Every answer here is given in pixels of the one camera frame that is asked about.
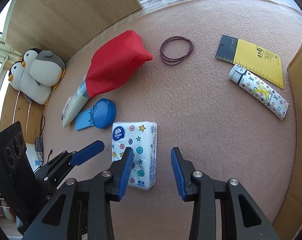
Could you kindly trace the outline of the yellow black card package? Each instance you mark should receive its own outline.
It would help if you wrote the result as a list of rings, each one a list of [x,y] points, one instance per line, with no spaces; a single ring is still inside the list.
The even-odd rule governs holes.
[[[262,46],[223,35],[216,52],[216,58],[231,64],[238,64],[275,84],[280,89],[284,88],[281,58]]]

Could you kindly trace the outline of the rear grey penguin plush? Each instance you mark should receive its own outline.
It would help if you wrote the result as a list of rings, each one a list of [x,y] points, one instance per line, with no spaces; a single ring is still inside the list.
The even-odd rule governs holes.
[[[17,61],[11,66],[8,80],[15,90],[19,90],[24,94],[29,103],[34,101],[40,105],[48,104],[52,88],[40,84],[25,72],[21,61]]]

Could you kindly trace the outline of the Vinda tissue pack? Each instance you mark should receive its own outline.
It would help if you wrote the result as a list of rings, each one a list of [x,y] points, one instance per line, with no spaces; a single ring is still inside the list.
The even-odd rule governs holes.
[[[133,150],[129,186],[150,189],[156,182],[157,123],[115,122],[112,125],[112,161],[122,158],[127,147]]]

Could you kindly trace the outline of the blue round compact mirror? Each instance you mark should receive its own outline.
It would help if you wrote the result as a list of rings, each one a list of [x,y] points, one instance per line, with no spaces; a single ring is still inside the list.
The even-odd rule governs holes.
[[[113,101],[102,98],[95,105],[80,112],[75,118],[75,130],[80,131],[89,127],[99,129],[109,128],[116,117],[116,105]]]

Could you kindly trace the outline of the cardboard box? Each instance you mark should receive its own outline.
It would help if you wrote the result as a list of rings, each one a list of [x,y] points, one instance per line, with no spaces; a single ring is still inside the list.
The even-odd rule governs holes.
[[[302,231],[302,43],[287,71],[296,113],[296,154],[289,189],[274,228],[280,239],[297,239]]]

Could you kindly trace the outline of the grey penguin plush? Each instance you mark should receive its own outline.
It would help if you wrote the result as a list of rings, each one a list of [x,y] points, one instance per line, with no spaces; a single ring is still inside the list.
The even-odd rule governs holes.
[[[28,49],[22,56],[22,69],[37,83],[56,89],[66,73],[63,60],[50,50]]]
[[[17,61],[11,66],[8,80],[15,90],[19,90],[24,94],[29,103],[34,101],[40,105],[48,104],[52,88],[40,84],[25,72],[21,61]]]

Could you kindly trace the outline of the wooden headboard panel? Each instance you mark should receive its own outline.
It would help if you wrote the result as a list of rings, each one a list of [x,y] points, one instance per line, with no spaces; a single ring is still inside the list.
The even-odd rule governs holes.
[[[68,61],[96,35],[140,9],[138,0],[13,0],[5,42],[20,54],[39,48]]]

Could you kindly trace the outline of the front grey penguin plush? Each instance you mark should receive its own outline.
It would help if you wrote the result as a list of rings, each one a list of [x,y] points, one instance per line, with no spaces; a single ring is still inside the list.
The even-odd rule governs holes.
[[[63,60],[50,50],[28,49],[22,56],[22,69],[37,83],[56,89],[66,73]]]

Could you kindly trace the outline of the red cloth pouch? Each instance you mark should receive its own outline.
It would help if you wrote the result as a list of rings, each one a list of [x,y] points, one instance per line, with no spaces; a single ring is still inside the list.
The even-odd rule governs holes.
[[[124,85],[153,56],[143,45],[142,38],[127,30],[106,42],[93,55],[85,77],[89,98],[108,93]]]

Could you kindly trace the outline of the cream tube blue cap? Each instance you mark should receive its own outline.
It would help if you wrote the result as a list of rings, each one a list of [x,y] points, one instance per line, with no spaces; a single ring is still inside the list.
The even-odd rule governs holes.
[[[62,110],[61,119],[63,128],[66,128],[75,119],[88,100],[86,83],[83,81],[73,96],[69,97]]]

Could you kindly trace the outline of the white patterned tube case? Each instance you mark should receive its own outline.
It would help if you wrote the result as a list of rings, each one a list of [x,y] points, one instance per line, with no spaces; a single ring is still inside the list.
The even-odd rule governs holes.
[[[249,70],[235,64],[229,72],[228,79],[265,105],[280,120],[286,117],[288,101]]]

